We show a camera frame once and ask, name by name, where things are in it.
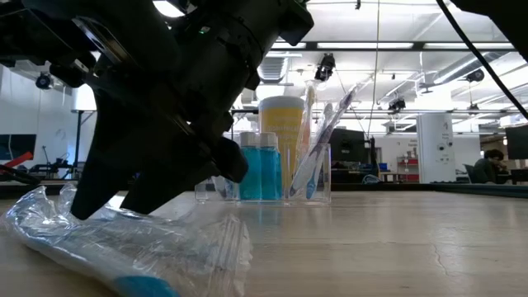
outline black cable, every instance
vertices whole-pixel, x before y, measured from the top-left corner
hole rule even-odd
[[[0,172],[3,172],[0,174],[0,180],[3,181],[17,181],[33,186],[40,184],[40,180],[38,178],[20,170],[16,170],[15,168],[0,165]]]
[[[528,112],[526,112],[526,109],[513,96],[510,90],[508,90],[506,85],[504,85],[504,82],[502,82],[502,80],[498,77],[498,75],[495,73],[488,61],[486,61],[486,59],[480,54],[479,50],[473,45],[471,40],[469,40],[468,36],[464,33],[464,31],[462,31],[462,28],[460,28],[459,24],[456,22],[455,18],[453,17],[453,14],[451,14],[446,4],[444,3],[444,0],[436,0],[436,2],[438,3],[438,6],[440,6],[440,9],[444,12],[445,17],[447,17],[449,23],[453,26],[453,29],[455,29],[456,34],[460,36],[462,41],[468,46],[469,50],[471,50],[475,57],[477,57],[478,61],[480,61],[480,63],[488,71],[489,75],[491,75],[491,77],[501,89],[501,91],[504,92],[504,95],[506,95],[506,97],[510,99],[511,103],[513,103],[513,105],[519,110],[519,112],[528,120]]]

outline blue bottle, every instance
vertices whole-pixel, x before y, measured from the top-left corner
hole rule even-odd
[[[277,148],[277,168],[276,168],[276,196],[277,200],[282,199],[282,161],[281,161],[281,153],[279,152],[279,149]]]
[[[277,137],[275,133],[261,133],[262,199],[279,200],[277,193]]]
[[[240,200],[261,200],[261,151],[258,148],[257,134],[254,132],[242,132],[240,134],[240,147],[244,157],[246,157],[249,168],[238,187],[238,196]]]

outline person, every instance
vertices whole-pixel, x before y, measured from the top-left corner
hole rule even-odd
[[[504,171],[504,153],[498,149],[486,151],[484,158],[478,160],[474,166],[474,183],[498,183],[499,172]]]

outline blue liquid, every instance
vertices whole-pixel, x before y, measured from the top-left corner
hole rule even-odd
[[[282,199],[282,164],[281,153],[277,152],[277,167],[276,167],[276,197],[277,200]]]
[[[277,154],[275,148],[261,148],[263,200],[279,200],[276,192]]]
[[[246,157],[249,169],[238,187],[240,191],[240,200],[261,200],[261,152],[258,148],[243,147],[242,153],[244,154],[244,157]]]

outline white pillar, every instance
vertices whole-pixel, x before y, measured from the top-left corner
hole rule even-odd
[[[453,121],[450,114],[425,114],[417,119],[420,182],[455,182]]]

